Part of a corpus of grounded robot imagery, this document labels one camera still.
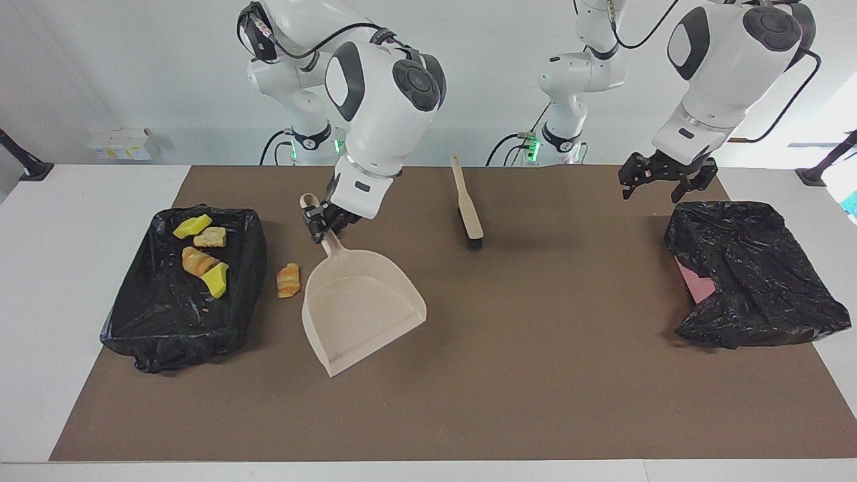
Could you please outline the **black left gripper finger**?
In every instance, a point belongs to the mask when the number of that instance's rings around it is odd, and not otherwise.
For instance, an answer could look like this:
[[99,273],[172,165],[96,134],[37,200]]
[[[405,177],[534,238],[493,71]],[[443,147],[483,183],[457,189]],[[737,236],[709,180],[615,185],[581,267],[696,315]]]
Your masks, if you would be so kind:
[[637,187],[647,183],[647,158],[629,157],[619,168],[618,178],[623,199],[629,200]]
[[695,190],[707,189],[716,177],[717,173],[718,167],[715,159],[705,159],[705,161],[701,162],[699,170],[690,178],[685,174],[680,173],[679,182],[671,193],[671,201],[673,201],[674,204],[678,204],[684,195],[694,192]]

